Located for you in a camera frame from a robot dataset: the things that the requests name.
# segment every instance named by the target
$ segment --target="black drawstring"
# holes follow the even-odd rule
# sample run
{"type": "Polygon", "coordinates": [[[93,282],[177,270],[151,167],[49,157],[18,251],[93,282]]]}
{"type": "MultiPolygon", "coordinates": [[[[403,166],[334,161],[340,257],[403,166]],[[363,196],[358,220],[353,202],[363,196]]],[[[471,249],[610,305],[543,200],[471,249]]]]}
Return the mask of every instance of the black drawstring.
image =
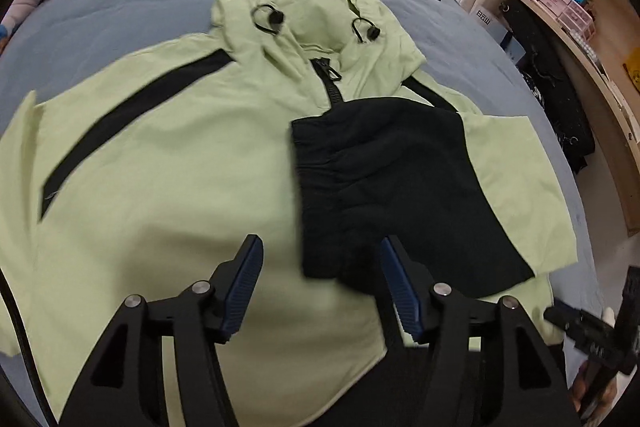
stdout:
{"type": "Polygon", "coordinates": [[[284,13],[281,12],[280,10],[276,10],[270,4],[260,4],[260,5],[256,6],[253,10],[251,10],[251,17],[252,17],[252,19],[254,19],[254,26],[256,28],[258,28],[259,30],[261,30],[263,32],[270,33],[271,35],[277,35],[280,32],[280,25],[284,22],[284,13]],[[265,28],[264,26],[260,26],[255,21],[255,13],[260,8],[268,8],[268,9],[271,10],[271,13],[269,13],[269,16],[267,17],[267,20],[268,20],[271,28],[265,28]]]}
{"type": "Polygon", "coordinates": [[[371,22],[369,19],[365,19],[364,17],[356,17],[353,21],[351,21],[351,29],[356,33],[360,44],[364,44],[364,40],[362,39],[360,32],[356,28],[356,22],[358,21],[369,23],[369,29],[367,30],[367,39],[369,39],[370,41],[374,41],[380,36],[380,28],[378,28],[373,22],[371,22]]]}

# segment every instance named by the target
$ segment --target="wooden cabinet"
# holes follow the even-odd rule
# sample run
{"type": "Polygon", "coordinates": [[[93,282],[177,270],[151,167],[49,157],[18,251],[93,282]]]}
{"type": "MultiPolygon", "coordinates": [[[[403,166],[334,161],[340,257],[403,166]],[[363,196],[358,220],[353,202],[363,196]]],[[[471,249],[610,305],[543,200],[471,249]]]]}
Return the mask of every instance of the wooden cabinet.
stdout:
{"type": "Polygon", "coordinates": [[[628,233],[640,232],[640,92],[622,65],[640,46],[638,14],[628,0],[593,0],[596,34],[589,44],[606,70],[603,76],[544,9],[532,0],[521,1],[582,68],[584,74],[572,75],[572,81],[616,183],[628,233]]]}

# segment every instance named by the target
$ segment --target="light green jacket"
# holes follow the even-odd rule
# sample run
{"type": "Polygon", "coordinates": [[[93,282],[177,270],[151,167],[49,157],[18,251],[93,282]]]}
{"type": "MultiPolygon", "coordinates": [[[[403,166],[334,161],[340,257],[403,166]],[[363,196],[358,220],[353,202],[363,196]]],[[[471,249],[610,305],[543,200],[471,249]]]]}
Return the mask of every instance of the light green jacket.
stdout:
{"type": "MultiPolygon", "coordinates": [[[[548,342],[559,340],[542,320],[552,301],[546,274],[577,260],[575,237],[527,118],[483,116],[420,71],[425,58],[379,0],[216,0],[212,21],[209,34],[127,55],[47,102],[29,94],[0,140],[0,266],[56,413],[127,295],[176,295],[208,278],[248,233],[264,241],[264,268],[241,331],[218,350],[242,427],[304,425],[385,355],[372,298],[304,279],[300,267],[289,129],[330,108],[309,63],[319,54],[342,74],[345,100],[427,103],[401,87],[412,74],[460,111],[484,193],[537,275],[510,293],[548,342]],[[260,4],[285,13],[279,35],[254,26],[251,11],[260,4]],[[375,42],[357,41],[356,10],[382,30],[375,42]],[[234,62],[85,159],[40,220],[45,180],[95,121],[163,73],[219,48],[234,62]]],[[[0,349],[17,352],[4,309],[0,349]]],[[[171,375],[168,402],[180,425],[171,375]]]]}

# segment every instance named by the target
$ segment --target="bed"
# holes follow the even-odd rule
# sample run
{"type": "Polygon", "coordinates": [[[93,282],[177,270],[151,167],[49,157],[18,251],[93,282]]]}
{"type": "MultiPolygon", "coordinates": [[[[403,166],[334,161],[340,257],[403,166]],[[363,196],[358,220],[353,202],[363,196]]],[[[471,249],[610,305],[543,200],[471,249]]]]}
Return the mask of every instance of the bed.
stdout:
{"type": "MultiPolygon", "coordinates": [[[[48,0],[0,57],[0,133],[30,91],[47,100],[114,60],[190,32],[207,32],[213,0],[48,0]]],[[[554,166],[577,236],[578,263],[551,275],[554,293],[595,314],[602,309],[584,211],[546,116],[500,47],[455,0],[381,0],[428,58],[425,69],[485,113],[527,115],[554,166]]],[[[567,378],[582,357],[565,344],[567,378]]],[[[0,359],[34,406],[19,359],[0,359]]]]}

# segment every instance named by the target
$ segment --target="black zipper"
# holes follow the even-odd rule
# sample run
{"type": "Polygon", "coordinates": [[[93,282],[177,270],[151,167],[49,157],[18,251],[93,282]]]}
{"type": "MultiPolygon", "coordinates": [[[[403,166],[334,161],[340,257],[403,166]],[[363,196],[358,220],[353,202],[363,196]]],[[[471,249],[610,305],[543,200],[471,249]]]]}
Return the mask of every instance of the black zipper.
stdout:
{"type": "Polygon", "coordinates": [[[447,111],[458,112],[447,100],[441,97],[437,92],[429,87],[421,84],[414,77],[410,76],[408,79],[402,81],[402,85],[407,89],[411,89],[415,94],[427,100],[433,107],[440,109],[446,109],[447,111]]]}
{"type": "Polygon", "coordinates": [[[204,58],[168,71],[96,121],[47,178],[42,188],[40,219],[44,217],[62,184],[88,156],[146,112],[230,62],[233,62],[233,59],[226,51],[216,50],[204,58]]]}
{"type": "Polygon", "coordinates": [[[342,75],[334,70],[334,68],[329,65],[329,62],[329,59],[326,57],[311,59],[311,65],[324,84],[324,89],[326,89],[331,107],[334,107],[334,105],[344,102],[340,89],[335,85],[335,82],[340,80],[342,75]]]}

